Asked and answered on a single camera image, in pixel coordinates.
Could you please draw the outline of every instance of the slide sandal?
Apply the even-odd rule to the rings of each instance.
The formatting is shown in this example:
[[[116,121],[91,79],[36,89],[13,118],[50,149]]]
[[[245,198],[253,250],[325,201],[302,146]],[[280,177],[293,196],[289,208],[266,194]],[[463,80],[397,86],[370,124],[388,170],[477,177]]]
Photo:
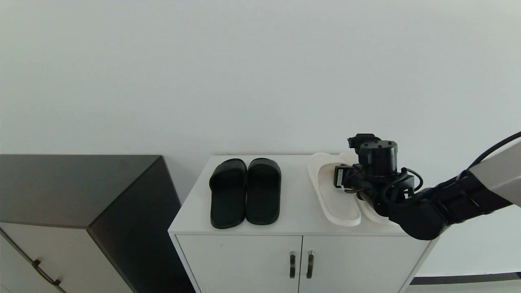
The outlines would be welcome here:
[[[351,150],[341,153],[340,157],[348,165],[353,165],[358,162],[357,155]],[[399,226],[397,223],[390,221],[388,218],[380,216],[367,202],[357,197],[355,197],[355,200],[358,203],[360,210],[362,210],[362,212],[369,220],[382,225]]]
[[[339,164],[346,164],[339,155],[316,153],[307,163],[307,172],[326,218],[339,226],[357,226],[362,215],[356,205],[356,196],[333,184],[334,167]]]
[[[246,219],[255,225],[269,225],[280,213],[281,172],[268,158],[256,158],[248,167]]]
[[[210,222],[217,229],[235,227],[244,220],[246,164],[239,158],[222,162],[210,177]]]

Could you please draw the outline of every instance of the floor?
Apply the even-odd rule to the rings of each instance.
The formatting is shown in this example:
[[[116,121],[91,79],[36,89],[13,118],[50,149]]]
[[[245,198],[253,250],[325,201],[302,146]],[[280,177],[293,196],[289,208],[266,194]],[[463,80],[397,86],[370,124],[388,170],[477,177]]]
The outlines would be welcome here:
[[[519,293],[521,280],[484,283],[411,285],[406,293]]]

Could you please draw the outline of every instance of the cabinet door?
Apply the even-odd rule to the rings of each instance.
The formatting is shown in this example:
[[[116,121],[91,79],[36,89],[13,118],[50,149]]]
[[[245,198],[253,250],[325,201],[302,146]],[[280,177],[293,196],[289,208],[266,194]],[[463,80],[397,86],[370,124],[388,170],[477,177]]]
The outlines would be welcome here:
[[[401,236],[304,236],[299,293],[397,293],[428,244]]]
[[[177,235],[177,239],[201,293],[299,290],[302,236]]]

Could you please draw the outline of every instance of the black cable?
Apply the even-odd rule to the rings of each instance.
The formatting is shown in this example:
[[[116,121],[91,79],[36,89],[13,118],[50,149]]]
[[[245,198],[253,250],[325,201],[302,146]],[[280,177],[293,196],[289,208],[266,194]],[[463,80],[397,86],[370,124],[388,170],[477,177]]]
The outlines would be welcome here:
[[[470,168],[476,166],[481,161],[483,161],[486,157],[488,157],[491,153],[493,153],[500,147],[504,146],[505,144],[507,144],[515,139],[518,139],[518,138],[521,138],[521,131],[518,133],[515,133],[515,134],[505,138],[504,140],[496,143],[495,145],[491,146],[488,150],[484,151],[483,154],[481,154],[477,159],[475,159],[474,162],[472,162],[472,164],[467,169],[470,169]]]
[[[398,183],[398,182],[404,180],[405,178],[407,178],[407,171],[408,171],[408,170],[409,170],[409,169],[407,169],[407,168],[402,168],[402,170],[401,170],[402,172],[400,173],[400,175],[398,176],[398,178],[396,178],[395,180],[391,181],[389,184],[387,184],[387,185],[382,189],[382,192],[381,192],[381,194],[380,194],[380,197],[382,198],[382,200],[383,200],[384,203],[386,203],[386,204],[388,204],[388,205],[394,205],[394,206],[397,206],[397,205],[398,205],[398,206],[407,206],[407,205],[413,204],[413,203],[415,203],[415,202],[417,202],[417,201],[419,201],[420,199],[423,198],[423,197],[421,197],[421,196],[417,196],[417,197],[409,197],[409,198],[405,199],[404,202],[401,202],[401,203],[393,202],[392,200],[389,200],[389,199],[387,198],[387,190],[389,190],[389,188],[391,188],[391,187],[392,187],[393,185],[395,185],[396,183]],[[421,186],[423,185],[423,180],[421,180],[420,182],[421,182],[421,184],[419,184],[419,185],[416,187],[416,188],[418,188],[418,189],[421,188]],[[412,194],[414,194],[414,190],[416,190],[416,189],[408,188],[407,193],[409,193],[409,195],[412,195]],[[394,188],[394,190],[393,190],[393,192],[392,192],[392,195],[391,195],[392,198],[395,198],[395,197],[396,197],[395,192],[398,192],[398,191],[396,190],[396,188]]]
[[[408,172],[410,172],[410,173],[416,175],[416,177],[418,177],[418,180],[420,180],[420,183],[418,184],[418,186],[416,186],[416,187],[414,188],[414,191],[418,191],[418,190],[420,190],[420,188],[423,186],[423,178],[422,178],[422,177],[420,176],[420,174],[418,174],[416,171],[411,170],[411,169],[409,169],[409,168],[405,168],[405,169],[406,169]]]
[[[400,173],[400,175],[393,181],[389,182],[389,184],[387,184],[381,191],[381,194],[380,194],[380,197],[382,198],[383,202],[388,204],[388,205],[403,205],[403,204],[400,204],[400,203],[396,203],[396,202],[392,202],[390,201],[388,198],[387,198],[387,190],[389,190],[389,188],[391,188],[393,185],[395,185],[396,183],[404,180],[405,178],[407,178],[407,169],[406,168],[402,168],[402,172]]]

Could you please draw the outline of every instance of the drawer handle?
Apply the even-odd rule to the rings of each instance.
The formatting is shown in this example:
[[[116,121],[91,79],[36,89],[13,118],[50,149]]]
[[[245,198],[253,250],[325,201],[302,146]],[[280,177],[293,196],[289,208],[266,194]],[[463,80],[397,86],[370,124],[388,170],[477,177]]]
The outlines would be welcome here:
[[[32,262],[32,266],[33,268],[40,274],[40,276],[42,276],[42,278],[44,278],[47,282],[49,282],[49,284],[55,286],[55,287],[58,287],[61,283],[61,281],[59,279],[56,279],[53,281],[53,279],[51,279],[51,277],[49,277],[49,275],[47,275],[41,267],[39,267],[39,265],[41,264],[42,262],[40,260],[35,260]]]
[[[295,252],[290,252],[290,279],[295,279]]]
[[[315,261],[315,255],[313,250],[309,250],[307,253],[307,274],[306,278],[311,279],[313,277],[313,262]]]

